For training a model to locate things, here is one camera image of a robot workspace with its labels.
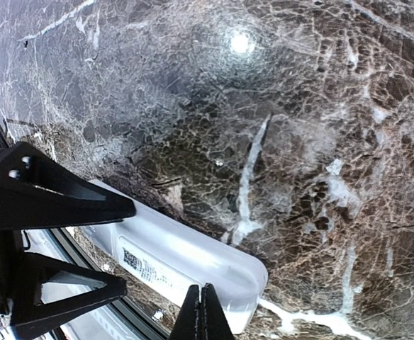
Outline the white remote control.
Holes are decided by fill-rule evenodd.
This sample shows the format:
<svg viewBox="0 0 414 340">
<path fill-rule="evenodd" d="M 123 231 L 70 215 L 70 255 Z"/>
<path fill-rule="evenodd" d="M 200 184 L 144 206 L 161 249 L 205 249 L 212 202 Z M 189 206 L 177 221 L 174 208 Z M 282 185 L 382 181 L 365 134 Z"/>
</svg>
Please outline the white remote control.
<svg viewBox="0 0 414 340">
<path fill-rule="evenodd" d="M 82 232 L 127 272 L 181 306 L 191 285 L 213 284 L 233 334 L 250 323 L 268 281 L 257 258 L 135 200 L 136 214 Z"/>
</svg>

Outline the white battery cover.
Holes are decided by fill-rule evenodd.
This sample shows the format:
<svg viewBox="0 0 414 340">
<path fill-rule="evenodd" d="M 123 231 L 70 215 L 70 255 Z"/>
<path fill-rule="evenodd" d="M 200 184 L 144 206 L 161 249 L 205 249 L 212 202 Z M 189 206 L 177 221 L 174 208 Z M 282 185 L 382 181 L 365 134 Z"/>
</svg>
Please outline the white battery cover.
<svg viewBox="0 0 414 340">
<path fill-rule="evenodd" d="M 219 242 L 175 239 L 172 244 L 151 244 L 146 249 L 120 236 L 116 254 L 123 268 L 175 305 L 182 305 L 191 285 L 207 283 L 215 286 L 225 304 L 242 298 L 245 291 L 231 276 L 232 266 L 222 261 L 225 248 Z"/>
</svg>

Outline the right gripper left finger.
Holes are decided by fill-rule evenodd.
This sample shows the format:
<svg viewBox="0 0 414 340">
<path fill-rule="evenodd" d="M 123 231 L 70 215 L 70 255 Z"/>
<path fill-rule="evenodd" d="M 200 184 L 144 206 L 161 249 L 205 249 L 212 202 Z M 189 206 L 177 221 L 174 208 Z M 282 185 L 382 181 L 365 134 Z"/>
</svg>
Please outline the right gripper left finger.
<svg viewBox="0 0 414 340">
<path fill-rule="evenodd" d="M 191 285 L 179 311 L 169 340 L 201 339 L 201 299 L 198 285 Z"/>
</svg>

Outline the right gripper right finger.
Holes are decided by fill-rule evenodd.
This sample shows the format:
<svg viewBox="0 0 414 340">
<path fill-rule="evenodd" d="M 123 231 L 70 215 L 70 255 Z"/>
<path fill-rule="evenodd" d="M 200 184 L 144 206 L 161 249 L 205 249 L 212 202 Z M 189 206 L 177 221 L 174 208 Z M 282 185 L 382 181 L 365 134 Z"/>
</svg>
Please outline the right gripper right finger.
<svg viewBox="0 0 414 340">
<path fill-rule="evenodd" d="M 199 307 L 200 339 L 234 340 L 216 290 L 211 283 L 201 289 Z"/>
</svg>

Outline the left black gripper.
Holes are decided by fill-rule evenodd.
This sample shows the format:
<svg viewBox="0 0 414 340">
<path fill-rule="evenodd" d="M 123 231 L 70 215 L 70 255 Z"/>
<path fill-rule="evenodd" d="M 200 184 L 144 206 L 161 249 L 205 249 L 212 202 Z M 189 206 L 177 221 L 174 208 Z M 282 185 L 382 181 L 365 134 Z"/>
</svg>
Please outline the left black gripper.
<svg viewBox="0 0 414 340">
<path fill-rule="evenodd" d="M 0 146 L 0 315 L 15 333 L 48 333 L 126 294 L 124 279 L 37 253 L 21 230 L 117 222 L 133 201 L 79 178 L 27 142 Z"/>
</svg>

